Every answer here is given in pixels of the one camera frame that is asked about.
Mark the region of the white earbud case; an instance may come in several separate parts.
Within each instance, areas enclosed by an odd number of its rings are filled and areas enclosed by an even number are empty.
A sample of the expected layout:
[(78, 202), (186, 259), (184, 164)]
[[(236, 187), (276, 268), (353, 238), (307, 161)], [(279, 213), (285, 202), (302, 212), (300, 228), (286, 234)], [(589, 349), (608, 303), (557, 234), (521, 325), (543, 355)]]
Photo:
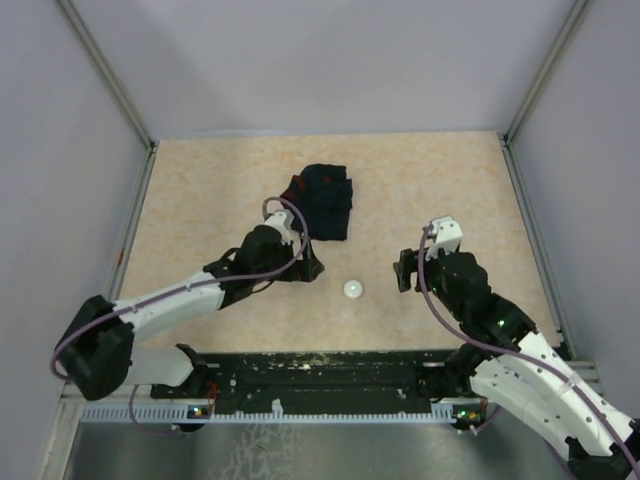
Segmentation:
[(360, 298), (363, 291), (363, 285), (358, 280), (349, 280), (343, 286), (343, 293), (349, 299)]

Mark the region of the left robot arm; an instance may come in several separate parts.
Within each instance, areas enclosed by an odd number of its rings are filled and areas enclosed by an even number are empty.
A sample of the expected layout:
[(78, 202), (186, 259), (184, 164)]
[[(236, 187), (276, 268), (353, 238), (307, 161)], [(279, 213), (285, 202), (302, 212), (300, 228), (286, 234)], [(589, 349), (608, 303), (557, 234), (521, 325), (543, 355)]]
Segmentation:
[(138, 344), (196, 316), (230, 307), (275, 282), (310, 283), (325, 270), (311, 241), (283, 227), (261, 224), (242, 244), (183, 282), (133, 300), (95, 295), (80, 306), (58, 341), (53, 369), (88, 401), (125, 385), (166, 385), (201, 394), (208, 373), (189, 346)]

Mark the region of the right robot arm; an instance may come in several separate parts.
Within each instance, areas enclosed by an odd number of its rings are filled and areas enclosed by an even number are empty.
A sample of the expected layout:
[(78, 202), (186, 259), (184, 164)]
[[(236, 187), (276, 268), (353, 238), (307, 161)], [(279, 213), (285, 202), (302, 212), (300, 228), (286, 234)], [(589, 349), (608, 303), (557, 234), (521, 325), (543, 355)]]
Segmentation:
[(550, 346), (513, 302), (493, 292), (468, 252), (427, 258), (406, 249), (393, 265), (398, 288), (439, 300), (463, 345), (448, 360), (448, 387), (476, 394), (519, 419), (576, 479), (639, 474), (639, 422), (605, 400)]

